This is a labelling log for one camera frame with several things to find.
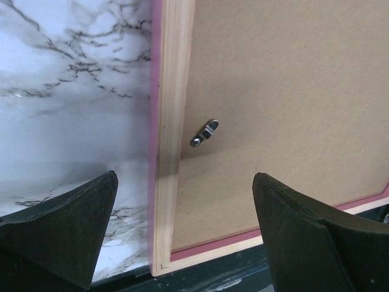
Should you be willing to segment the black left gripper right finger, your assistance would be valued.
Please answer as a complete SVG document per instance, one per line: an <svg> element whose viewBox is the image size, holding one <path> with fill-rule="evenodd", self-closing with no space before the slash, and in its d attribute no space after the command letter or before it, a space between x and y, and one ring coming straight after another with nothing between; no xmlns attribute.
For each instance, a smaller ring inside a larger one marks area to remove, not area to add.
<svg viewBox="0 0 389 292"><path fill-rule="evenodd" d="M275 291L388 291L388 225L348 214L266 173L253 199Z"/></svg>

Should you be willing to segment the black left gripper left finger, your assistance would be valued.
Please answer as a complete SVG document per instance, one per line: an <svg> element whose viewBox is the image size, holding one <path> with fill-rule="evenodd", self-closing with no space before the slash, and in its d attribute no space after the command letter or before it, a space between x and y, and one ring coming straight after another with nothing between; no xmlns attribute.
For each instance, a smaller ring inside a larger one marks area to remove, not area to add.
<svg viewBox="0 0 389 292"><path fill-rule="evenodd" d="M87 291L118 185L109 171L1 217L1 291Z"/></svg>

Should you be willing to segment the brown frame backing board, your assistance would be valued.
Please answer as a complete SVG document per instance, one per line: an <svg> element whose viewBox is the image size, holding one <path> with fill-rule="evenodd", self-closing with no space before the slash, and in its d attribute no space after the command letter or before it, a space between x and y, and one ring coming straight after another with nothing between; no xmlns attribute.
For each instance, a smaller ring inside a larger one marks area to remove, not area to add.
<svg viewBox="0 0 389 292"><path fill-rule="evenodd" d="M256 229L256 173L333 206L388 183L387 1L197 1L172 248Z"/></svg>

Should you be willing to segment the pink wooden picture frame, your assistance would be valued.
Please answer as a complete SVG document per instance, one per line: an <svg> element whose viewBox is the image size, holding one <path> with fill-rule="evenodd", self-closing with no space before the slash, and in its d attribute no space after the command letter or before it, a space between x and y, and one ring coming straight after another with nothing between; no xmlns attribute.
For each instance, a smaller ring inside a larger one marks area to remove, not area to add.
<svg viewBox="0 0 389 292"><path fill-rule="evenodd" d="M262 244L259 225L174 250L179 164L197 1L153 1L150 266L161 276ZM374 195L336 205L351 214L388 203L388 183Z"/></svg>

